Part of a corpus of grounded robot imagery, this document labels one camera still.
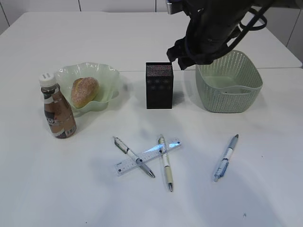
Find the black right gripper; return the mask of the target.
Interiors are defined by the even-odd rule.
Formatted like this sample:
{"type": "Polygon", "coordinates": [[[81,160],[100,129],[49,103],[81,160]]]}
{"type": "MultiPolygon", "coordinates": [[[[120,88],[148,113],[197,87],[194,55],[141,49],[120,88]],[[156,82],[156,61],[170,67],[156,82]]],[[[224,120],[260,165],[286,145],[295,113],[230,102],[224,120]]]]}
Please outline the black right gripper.
{"type": "Polygon", "coordinates": [[[191,18],[185,38],[167,50],[168,60],[178,59],[180,69],[185,70],[226,55],[233,49],[227,43],[241,34],[238,24],[250,7],[250,0],[207,0],[191,18]]]}

